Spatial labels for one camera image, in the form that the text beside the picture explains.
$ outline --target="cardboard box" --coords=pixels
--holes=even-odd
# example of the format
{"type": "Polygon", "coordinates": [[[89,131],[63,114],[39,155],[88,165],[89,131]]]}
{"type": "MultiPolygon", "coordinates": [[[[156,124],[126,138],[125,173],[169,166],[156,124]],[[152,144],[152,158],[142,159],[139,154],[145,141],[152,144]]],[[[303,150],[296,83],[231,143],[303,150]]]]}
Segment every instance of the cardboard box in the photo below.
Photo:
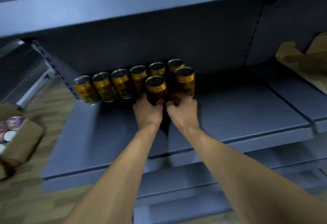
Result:
{"type": "Polygon", "coordinates": [[[295,42],[280,45],[276,59],[327,94],[327,32],[315,37],[306,54],[295,48],[295,42]]]}
{"type": "MultiPolygon", "coordinates": [[[[0,104],[0,120],[12,116],[23,116],[11,104],[0,104]]],[[[6,144],[5,150],[0,154],[0,179],[12,174],[12,168],[25,163],[34,153],[41,141],[45,129],[36,123],[25,119],[14,138],[6,144]]]]}

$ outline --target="cardboard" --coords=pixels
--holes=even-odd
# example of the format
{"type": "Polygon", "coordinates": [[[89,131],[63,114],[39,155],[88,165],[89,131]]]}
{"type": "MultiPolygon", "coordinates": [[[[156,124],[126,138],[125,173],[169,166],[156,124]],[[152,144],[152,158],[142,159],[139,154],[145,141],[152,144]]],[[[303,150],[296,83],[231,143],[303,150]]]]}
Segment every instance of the cardboard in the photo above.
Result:
{"type": "MultiPolygon", "coordinates": [[[[0,104],[0,120],[12,116],[22,116],[22,113],[11,104],[0,104]]],[[[36,123],[25,119],[15,137],[6,144],[0,154],[0,179],[12,174],[12,168],[25,163],[41,141],[45,129],[36,123]]]]}
{"type": "Polygon", "coordinates": [[[306,54],[295,46],[295,42],[282,43],[276,53],[277,61],[327,94],[327,33],[316,36],[306,54]]]}

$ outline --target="gold can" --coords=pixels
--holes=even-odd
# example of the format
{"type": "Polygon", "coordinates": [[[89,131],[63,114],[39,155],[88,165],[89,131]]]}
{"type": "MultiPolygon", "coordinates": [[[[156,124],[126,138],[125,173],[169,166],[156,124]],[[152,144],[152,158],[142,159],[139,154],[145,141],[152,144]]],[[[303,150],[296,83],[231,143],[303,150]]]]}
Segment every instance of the gold can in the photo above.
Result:
{"type": "Polygon", "coordinates": [[[166,73],[166,64],[163,62],[154,62],[149,65],[150,74],[164,76],[166,73]]]}
{"type": "Polygon", "coordinates": [[[79,97],[88,105],[96,104],[100,101],[99,94],[94,89],[90,77],[87,75],[75,78],[73,88],[79,97]]]}
{"type": "Polygon", "coordinates": [[[94,75],[92,82],[104,102],[113,102],[118,98],[117,91],[109,79],[109,73],[102,72],[94,75]]]}
{"type": "Polygon", "coordinates": [[[180,91],[193,97],[195,91],[195,73],[190,67],[180,67],[175,71],[180,91]]]}
{"type": "Polygon", "coordinates": [[[116,87],[120,98],[130,99],[133,97],[133,86],[128,77],[127,69],[118,69],[111,73],[112,82],[116,87]]]}
{"type": "Polygon", "coordinates": [[[165,78],[159,75],[149,77],[145,81],[150,102],[155,105],[160,99],[168,96],[168,88],[165,78]]]}
{"type": "Polygon", "coordinates": [[[169,67],[169,71],[175,73],[175,71],[180,68],[185,66],[184,61],[181,59],[172,59],[170,61],[168,61],[168,67],[169,67]]]}
{"type": "Polygon", "coordinates": [[[136,92],[141,94],[145,91],[145,81],[148,78],[146,71],[146,66],[140,65],[132,67],[130,70],[130,75],[132,76],[136,92]]]}

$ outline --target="forearm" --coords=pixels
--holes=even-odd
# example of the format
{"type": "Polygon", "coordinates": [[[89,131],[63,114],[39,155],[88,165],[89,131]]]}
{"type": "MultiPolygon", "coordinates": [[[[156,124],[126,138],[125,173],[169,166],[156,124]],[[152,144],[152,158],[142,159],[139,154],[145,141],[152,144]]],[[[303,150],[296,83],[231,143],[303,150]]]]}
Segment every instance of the forearm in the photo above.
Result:
{"type": "Polygon", "coordinates": [[[136,133],[65,223],[131,223],[145,162],[157,130],[149,126],[136,133]]]}
{"type": "Polygon", "coordinates": [[[325,206],[296,185],[200,129],[183,131],[243,223],[323,223],[325,206]]]}

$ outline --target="tiled floor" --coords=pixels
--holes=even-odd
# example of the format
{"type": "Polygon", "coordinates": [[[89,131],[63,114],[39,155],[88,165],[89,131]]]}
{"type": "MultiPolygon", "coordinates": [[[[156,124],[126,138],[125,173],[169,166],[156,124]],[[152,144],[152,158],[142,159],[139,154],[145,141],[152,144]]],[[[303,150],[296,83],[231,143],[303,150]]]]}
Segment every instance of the tiled floor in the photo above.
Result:
{"type": "MultiPolygon", "coordinates": [[[[0,224],[57,224],[69,214],[91,185],[41,193],[41,171],[55,146],[75,102],[70,91],[54,79],[28,104],[25,116],[46,128],[32,159],[16,175],[0,181],[0,224]]],[[[327,194],[319,196],[327,202],[327,194]]],[[[233,212],[212,215],[185,224],[235,224],[233,212]]]]}

